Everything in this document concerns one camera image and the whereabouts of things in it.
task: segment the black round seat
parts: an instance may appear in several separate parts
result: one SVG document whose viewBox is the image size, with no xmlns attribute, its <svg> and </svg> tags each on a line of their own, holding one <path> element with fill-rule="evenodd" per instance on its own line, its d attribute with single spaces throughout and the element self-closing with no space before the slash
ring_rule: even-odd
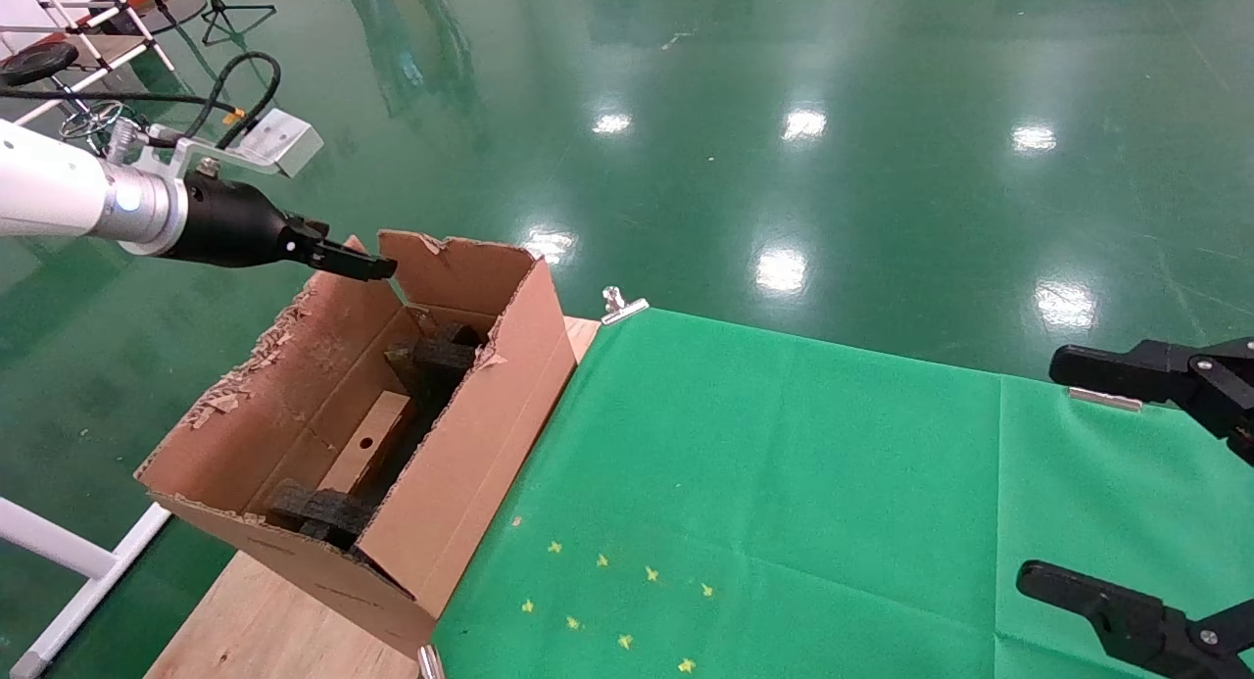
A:
<svg viewBox="0 0 1254 679">
<path fill-rule="evenodd" d="M 39 43 L 0 61 L 0 87 L 23 87 L 64 72 L 78 59 L 69 43 Z"/>
</svg>

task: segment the green tablecloth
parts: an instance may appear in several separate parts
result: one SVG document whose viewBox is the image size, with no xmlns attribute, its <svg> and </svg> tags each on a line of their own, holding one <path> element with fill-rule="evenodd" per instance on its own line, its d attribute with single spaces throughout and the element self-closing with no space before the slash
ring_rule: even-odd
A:
<svg viewBox="0 0 1254 679">
<path fill-rule="evenodd" d="M 1251 501 L 1179 412 L 653 309 L 597 336 L 435 644 L 454 679 L 1140 676 L 1020 564 L 1208 615 L 1254 596 Z"/>
</svg>

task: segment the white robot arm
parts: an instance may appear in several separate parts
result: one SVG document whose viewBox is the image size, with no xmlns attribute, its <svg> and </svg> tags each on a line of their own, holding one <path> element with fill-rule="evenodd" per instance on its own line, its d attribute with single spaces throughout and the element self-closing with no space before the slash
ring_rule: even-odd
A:
<svg viewBox="0 0 1254 679">
<path fill-rule="evenodd" d="M 118 123 L 112 158 L 147 139 L 132 122 Z M 331 242 L 326 225 L 278 211 L 250 184 L 217 178 L 223 162 L 295 174 L 322 146 L 307 123 L 278 109 L 258 129 L 233 149 L 181 137 L 169 163 L 148 147 L 128 166 L 0 120 L 0 236 L 93 236 L 135 255 L 223 267 L 295 260 L 357 280 L 390 277 L 394 261 Z M 166 131 L 153 126 L 149 133 Z M 184 177 L 194 156 L 203 156 L 201 163 Z"/>
</svg>

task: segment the torn cardboard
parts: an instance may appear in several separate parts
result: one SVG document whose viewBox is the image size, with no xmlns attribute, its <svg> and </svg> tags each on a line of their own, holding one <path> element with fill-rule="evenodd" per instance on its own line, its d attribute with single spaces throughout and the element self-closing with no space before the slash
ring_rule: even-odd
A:
<svg viewBox="0 0 1254 679">
<path fill-rule="evenodd" d="M 410 304 L 386 282 L 314 275 L 251 358 L 197 400 L 135 477 L 173 513 L 414 656 L 561 397 L 574 355 L 543 260 L 463 238 L 379 237 Z M 387 348 L 449 321 L 470 325 L 487 345 L 355 551 L 267 522 L 266 502 L 280 482 L 316 489 L 380 395 L 404 392 Z"/>
</svg>

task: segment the black cable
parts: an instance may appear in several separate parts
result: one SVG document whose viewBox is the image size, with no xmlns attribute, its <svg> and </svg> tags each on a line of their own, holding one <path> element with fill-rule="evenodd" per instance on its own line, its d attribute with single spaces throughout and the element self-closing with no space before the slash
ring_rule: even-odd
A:
<svg viewBox="0 0 1254 679">
<path fill-rule="evenodd" d="M 26 89 L 0 88 L 0 98 L 26 99 L 26 100 L 150 100 L 167 103 L 198 103 L 212 102 L 212 108 L 237 113 L 236 107 L 204 97 L 192 94 L 130 94 L 118 92 L 33 92 Z"/>
<path fill-rule="evenodd" d="M 148 100 L 148 102 L 169 102 L 169 103 L 198 103 L 201 104 L 201 112 L 196 114 L 192 119 L 192 124 L 181 133 L 183 138 L 194 137 L 204 127 L 204 122 L 208 120 L 209 113 L 217 108 L 224 110 L 229 114 L 238 114 L 240 109 L 228 104 L 219 102 L 218 97 L 222 95 L 222 89 L 227 84 L 227 79 L 234 68 L 241 63 L 250 59 L 260 59 L 266 64 L 270 64 L 273 74 L 270 77 L 270 83 L 266 85 L 265 93 L 261 99 L 250 108 L 240 122 L 231 126 L 231 129 L 222 136 L 218 141 L 218 149 L 227 148 L 233 139 L 238 137 L 240 133 L 245 131 L 252 131 L 257 126 L 257 117 L 275 98 L 275 93 L 278 90 L 278 82 L 282 78 L 282 69 L 278 67 L 278 60 L 263 51 L 246 51 L 243 54 L 237 54 L 227 61 L 222 72 L 218 73 L 217 80 L 213 82 L 213 88 L 209 89 L 208 97 L 194 97 L 192 94 L 135 94 L 135 93 L 115 93 L 115 92 L 31 92 L 25 89 L 6 89 L 0 88 L 0 98 L 14 98 L 14 99 L 28 99 L 28 100 Z M 152 143 L 157 147 L 174 147 L 173 141 L 158 141 Z"/>
<path fill-rule="evenodd" d="M 218 143 L 216 143 L 214 147 L 218 149 L 224 149 L 229 147 L 233 139 L 236 139 L 238 134 L 242 133 L 242 131 L 245 131 L 245 128 L 251 131 L 252 127 L 257 124 L 257 117 L 261 115 L 261 112 L 263 112 L 266 104 L 273 100 L 275 93 L 278 90 L 278 82 L 283 77 L 282 69 L 278 67 L 277 59 L 270 56 L 263 51 L 246 51 L 227 63 L 227 65 L 222 69 L 219 79 L 222 82 L 226 82 L 226 78 L 227 75 L 231 74 L 232 69 L 236 68 L 238 63 L 246 59 L 260 59 L 265 61 L 266 64 L 270 65 L 270 69 L 273 72 L 273 74 L 271 74 L 270 84 L 266 85 L 266 93 L 261 94 L 261 99 L 258 99 L 257 103 L 255 103 L 252 108 L 250 108 L 248 112 L 243 114 L 243 118 L 241 118 L 238 123 L 232 126 L 226 132 L 226 134 L 222 136 L 222 139 L 219 139 Z"/>
</svg>

